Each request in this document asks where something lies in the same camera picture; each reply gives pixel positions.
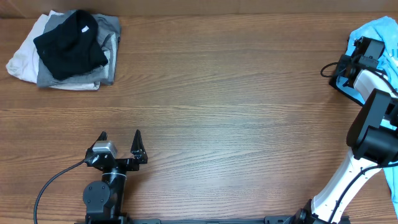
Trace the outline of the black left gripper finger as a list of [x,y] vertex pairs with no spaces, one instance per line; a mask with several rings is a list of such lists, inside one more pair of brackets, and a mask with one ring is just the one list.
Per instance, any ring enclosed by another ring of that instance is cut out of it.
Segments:
[[108,135],[105,131],[102,131],[99,137],[97,138],[97,141],[106,141],[108,138]]
[[131,146],[131,154],[139,164],[146,164],[148,156],[142,142],[141,132],[137,129]]

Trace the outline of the light blue t-shirt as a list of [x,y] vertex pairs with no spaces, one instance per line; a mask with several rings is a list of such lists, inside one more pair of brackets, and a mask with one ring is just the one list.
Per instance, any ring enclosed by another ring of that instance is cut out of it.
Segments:
[[[379,65],[377,68],[387,73],[388,82],[397,91],[397,22],[387,16],[368,22],[350,33],[348,45],[353,44],[355,39],[362,36],[384,42],[386,49],[378,59]],[[349,55],[353,50],[354,47],[347,46],[345,54]],[[391,200],[397,216],[397,167],[384,169],[384,174],[391,191]]]

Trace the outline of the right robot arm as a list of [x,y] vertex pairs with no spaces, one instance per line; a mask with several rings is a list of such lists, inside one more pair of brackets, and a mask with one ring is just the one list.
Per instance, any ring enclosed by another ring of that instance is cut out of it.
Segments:
[[375,66],[377,58],[342,55],[333,81],[359,93],[360,112],[346,137],[349,147],[325,188],[297,211],[290,223],[340,223],[363,185],[383,168],[397,166],[397,92]]

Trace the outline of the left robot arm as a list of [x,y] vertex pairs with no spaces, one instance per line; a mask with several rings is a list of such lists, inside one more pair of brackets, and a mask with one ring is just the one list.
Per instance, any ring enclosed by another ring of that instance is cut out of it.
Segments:
[[127,173],[138,171],[148,161],[139,130],[135,132],[131,154],[130,158],[118,159],[116,146],[107,140],[104,131],[87,150],[83,162],[100,170],[102,176],[83,191],[85,223],[132,223],[130,216],[122,212]]

